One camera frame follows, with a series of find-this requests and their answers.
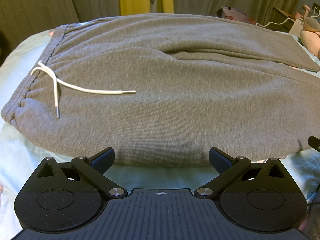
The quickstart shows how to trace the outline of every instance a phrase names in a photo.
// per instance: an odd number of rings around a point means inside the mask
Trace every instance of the stuffed toy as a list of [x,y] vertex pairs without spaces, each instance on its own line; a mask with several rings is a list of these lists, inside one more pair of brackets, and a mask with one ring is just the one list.
[[313,17],[306,17],[300,32],[303,46],[320,59],[320,24]]

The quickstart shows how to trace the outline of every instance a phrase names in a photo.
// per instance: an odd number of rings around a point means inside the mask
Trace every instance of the black device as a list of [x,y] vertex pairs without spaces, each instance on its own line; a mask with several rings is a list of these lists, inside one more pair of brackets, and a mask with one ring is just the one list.
[[[320,140],[311,136],[320,151]],[[219,176],[190,189],[128,192],[103,173],[112,148],[70,163],[46,157],[18,193],[23,230],[13,240],[307,240],[298,227],[307,202],[277,158],[252,163],[209,151]]]

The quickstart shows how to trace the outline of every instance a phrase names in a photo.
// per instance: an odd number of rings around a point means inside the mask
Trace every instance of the light blue bed sheet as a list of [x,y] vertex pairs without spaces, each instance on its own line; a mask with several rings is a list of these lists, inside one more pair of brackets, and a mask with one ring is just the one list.
[[[23,41],[6,59],[0,68],[0,109],[38,60],[49,40],[48,31],[35,34]],[[53,156],[57,162],[71,160],[70,157],[34,146],[0,118],[0,185],[4,187],[0,196],[1,240],[11,239],[21,230],[13,209],[14,199],[34,169],[47,156]],[[289,155],[281,161],[310,202],[320,183],[320,154],[309,149]],[[114,165],[105,176],[128,192],[132,188],[190,188],[193,192],[218,176],[218,173],[212,167],[142,168]]]

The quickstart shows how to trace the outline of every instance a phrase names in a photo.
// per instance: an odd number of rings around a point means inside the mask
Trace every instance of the white drawstring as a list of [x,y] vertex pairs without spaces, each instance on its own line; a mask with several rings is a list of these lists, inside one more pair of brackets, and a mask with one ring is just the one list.
[[121,95],[121,94],[135,94],[136,91],[135,90],[131,90],[131,91],[122,91],[122,90],[93,90],[93,89],[86,89],[86,88],[81,88],[81,87],[77,87],[75,85],[71,85],[69,83],[66,83],[62,80],[60,80],[59,78],[56,77],[55,73],[53,72],[52,69],[48,68],[46,65],[44,65],[43,63],[41,63],[41,60],[38,62],[38,65],[40,67],[35,67],[32,71],[31,74],[32,75],[34,73],[35,70],[41,70],[45,73],[47,73],[52,79],[53,79],[53,94],[54,94],[54,105],[56,107],[56,111],[57,111],[57,118],[60,118],[60,112],[59,112],[59,102],[58,102],[58,87],[57,87],[57,83],[60,83],[63,86],[81,91],[81,92],[85,92],[85,93],[91,93],[91,94],[102,94],[102,95]]

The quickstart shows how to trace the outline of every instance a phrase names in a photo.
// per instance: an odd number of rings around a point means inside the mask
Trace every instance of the bed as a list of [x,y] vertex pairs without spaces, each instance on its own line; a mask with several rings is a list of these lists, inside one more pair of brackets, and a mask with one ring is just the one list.
[[[0,108],[9,100],[21,80],[28,74],[51,39],[50,31],[30,36],[23,41],[5,60],[0,68]],[[320,61],[309,56],[320,65]],[[299,69],[320,77],[314,73]],[[14,127],[0,119],[0,239],[15,236],[21,226],[15,216],[14,199],[30,174],[44,157],[52,156],[57,162],[68,162],[72,158],[36,147]],[[320,183],[320,155],[313,149],[291,154],[281,160],[296,181],[306,200],[310,203]],[[105,174],[128,192],[132,188],[190,188],[194,191],[218,172],[212,167],[161,168],[113,165]]]

